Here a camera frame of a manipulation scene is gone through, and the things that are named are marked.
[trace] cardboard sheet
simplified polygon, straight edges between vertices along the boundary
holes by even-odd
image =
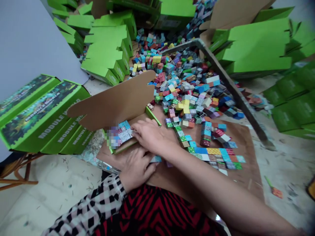
[[[166,116],[162,112],[162,107],[160,105],[155,105],[153,113],[162,123],[161,129],[163,129],[167,136],[177,140],[173,129],[165,128],[164,119]],[[226,134],[231,136],[232,141],[236,142],[238,145],[238,148],[234,149],[235,154],[244,156],[246,160],[246,163],[242,163],[243,170],[228,170],[229,178],[236,180],[236,184],[242,186],[244,191],[248,189],[252,194],[264,202],[263,189],[261,186],[259,186],[262,185],[262,180],[249,128],[243,125],[221,121],[218,119],[213,120],[212,122],[227,125]],[[183,131],[185,135],[191,135],[193,140],[196,141],[198,145],[200,142],[201,125],[196,125],[194,129],[183,128]],[[112,155],[106,146],[106,143],[104,143],[97,155],[97,158],[118,169],[122,169],[130,151],[137,147],[139,147],[139,144],[135,144],[117,155]],[[221,148],[222,146],[220,146],[216,141],[213,141],[211,142],[211,147]],[[210,218],[213,219],[213,217],[215,217],[215,213],[213,212],[209,202],[207,202],[200,191],[197,190],[195,186],[187,179],[187,177],[185,177],[185,175],[177,168],[168,168],[165,161],[159,164],[155,174],[151,176],[147,184],[169,190],[193,203],[201,211],[205,212]]]
[[[89,131],[116,126],[125,120],[141,115],[153,100],[154,85],[147,85],[155,78],[148,70],[108,90],[74,104],[68,109],[69,117],[85,115],[79,124]]]

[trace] small orange object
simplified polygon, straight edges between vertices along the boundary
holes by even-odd
[[[275,187],[272,188],[272,194],[277,196],[278,198],[283,199],[282,192],[279,189],[275,188]]]

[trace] hand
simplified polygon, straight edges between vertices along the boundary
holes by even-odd
[[[154,154],[149,153],[144,156],[145,152],[146,150],[143,147],[131,151],[124,168],[119,174],[120,181],[126,193],[145,183],[155,172],[156,166],[159,164],[152,163],[149,165]]]
[[[156,120],[145,118],[131,125],[131,129],[136,131],[132,135],[139,141],[141,146],[150,152],[160,155],[161,151],[170,143],[171,140],[163,134]]]

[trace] cardboard divider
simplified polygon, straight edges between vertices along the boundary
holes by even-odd
[[[147,85],[155,78],[155,72],[148,70],[71,106],[69,117],[85,115],[79,122],[90,131],[117,126],[125,120],[132,120],[144,113],[153,100],[154,85]]]

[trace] white wall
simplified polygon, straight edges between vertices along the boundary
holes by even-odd
[[[40,0],[2,1],[0,22],[0,101],[41,73],[80,84],[88,80]],[[9,154],[0,141],[0,162]]]
[[[314,0],[276,0],[272,5],[274,8],[293,7],[289,15],[292,20],[306,21],[315,30],[315,1]]]

